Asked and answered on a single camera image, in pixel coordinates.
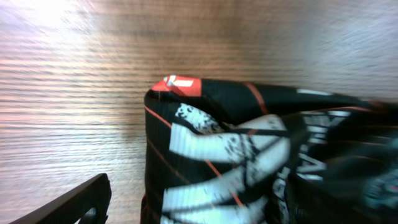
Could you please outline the black shirt with orange lines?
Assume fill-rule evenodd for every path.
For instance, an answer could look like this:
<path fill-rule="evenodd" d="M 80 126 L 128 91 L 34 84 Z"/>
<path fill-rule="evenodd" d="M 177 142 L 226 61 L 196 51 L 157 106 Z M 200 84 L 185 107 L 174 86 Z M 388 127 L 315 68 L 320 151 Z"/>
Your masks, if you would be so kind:
<path fill-rule="evenodd" d="M 397 105 L 170 75 L 144 97 L 142 223 L 396 223 Z"/>

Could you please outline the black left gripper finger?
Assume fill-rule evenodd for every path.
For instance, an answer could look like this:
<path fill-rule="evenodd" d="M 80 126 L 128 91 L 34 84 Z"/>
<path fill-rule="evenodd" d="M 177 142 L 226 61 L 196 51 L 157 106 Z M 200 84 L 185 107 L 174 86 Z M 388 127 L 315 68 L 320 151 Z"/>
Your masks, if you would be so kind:
<path fill-rule="evenodd" d="M 102 173 L 10 224 L 105 224 L 110 200 L 110 181 Z"/>

